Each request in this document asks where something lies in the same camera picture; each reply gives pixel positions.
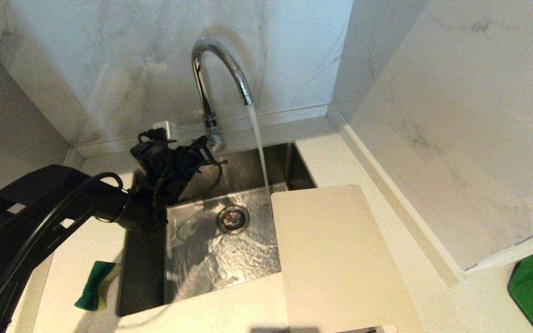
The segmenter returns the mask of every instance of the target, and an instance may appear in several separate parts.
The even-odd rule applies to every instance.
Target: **stainless steel sink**
[[[292,143],[264,149],[269,192],[315,187]],[[117,313],[125,316],[281,271],[258,150],[219,156],[168,208],[167,228],[127,233]]]

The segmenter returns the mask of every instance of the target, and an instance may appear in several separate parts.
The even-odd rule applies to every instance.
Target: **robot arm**
[[[178,203],[201,166],[215,163],[206,137],[170,149],[163,129],[142,133],[131,154],[143,171],[135,173],[129,191],[115,173],[90,177],[59,165],[0,190],[0,332],[6,331],[32,270],[87,219],[94,216],[136,232],[164,228],[165,206]],[[101,181],[108,177],[118,185]],[[74,222],[65,227],[66,219]]]

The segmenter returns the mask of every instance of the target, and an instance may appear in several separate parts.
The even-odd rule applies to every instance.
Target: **running water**
[[[248,112],[250,113],[250,120],[252,120],[252,127],[254,127],[254,136],[256,137],[256,143],[258,144],[258,154],[260,154],[260,164],[262,165],[262,176],[265,180],[266,194],[269,197],[269,202],[271,201],[271,193],[268,189],[268,179],[267,179],[267,165],[265,164],[265,153],[262,150],[262,139],[260,138],[260,129],[258,128],[258,118],[256,118],[256,110],[254,110],[254,105],[248,105]]]

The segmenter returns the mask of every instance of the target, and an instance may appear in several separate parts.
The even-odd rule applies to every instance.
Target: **drain strainer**
[[[229,206],[217,216],[217,227],[224,234],[239,234],[248,227],[250,214],[244,207]]]

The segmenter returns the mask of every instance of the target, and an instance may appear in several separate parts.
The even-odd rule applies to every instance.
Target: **faucet spout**
[[[231,55],[230,51],[213,38],[199,39],[192,48],[192,69],[194,71],[195,80],[197,81],[198,94],[201,98],[201,103],[203,103],[203,109],[205,110],[205,115],[203,116],[205,132],[207,133],[209,144],[212,146],[211,149],[213,149],[213,151],[219,151],[222,150],[226,144],[217,124],[217,115],[215,114],[215,111],[211,109],[211,104],[207,97],[207,90],[205,89],[205,83],[203,82],[203,75],[201,74],[201,55],[205,51],[213,53],[226,65],[226,68],[228,68],[236,83],[237,90],[240,93],[244,105],[250,105],[254,101],[252,99],[252,94],[250,93],[250,87],[246,80],[246,76],[244,76],[240,65],[237,63],[233,55]]]

